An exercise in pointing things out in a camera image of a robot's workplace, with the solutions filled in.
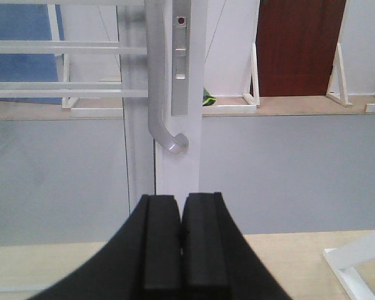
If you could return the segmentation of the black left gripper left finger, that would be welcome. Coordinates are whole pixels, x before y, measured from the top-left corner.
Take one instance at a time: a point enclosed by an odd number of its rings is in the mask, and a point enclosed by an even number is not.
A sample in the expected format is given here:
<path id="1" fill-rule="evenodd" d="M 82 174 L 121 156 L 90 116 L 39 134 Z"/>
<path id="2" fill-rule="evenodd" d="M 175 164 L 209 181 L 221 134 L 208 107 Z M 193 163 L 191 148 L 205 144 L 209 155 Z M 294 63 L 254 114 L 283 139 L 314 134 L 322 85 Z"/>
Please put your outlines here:
<path id="1" fill-rule="evenodd" d="M 180 217 L 170 195 L 143 195 L 92 258 L 33 299 L 180 299 Z"/>

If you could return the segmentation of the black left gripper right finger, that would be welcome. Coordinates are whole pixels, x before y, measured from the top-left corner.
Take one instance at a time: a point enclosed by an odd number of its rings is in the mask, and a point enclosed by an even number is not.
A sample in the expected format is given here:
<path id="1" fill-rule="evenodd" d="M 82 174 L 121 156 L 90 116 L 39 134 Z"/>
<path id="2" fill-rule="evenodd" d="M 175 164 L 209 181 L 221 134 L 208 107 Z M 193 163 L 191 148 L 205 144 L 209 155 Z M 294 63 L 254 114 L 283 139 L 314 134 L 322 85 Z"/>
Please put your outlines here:
<path id="1" fill-rule="evenodd" d="M 290 299 L 243 237 L 220 192 L 187 197 L 182 231 L 184 299 Z"/>

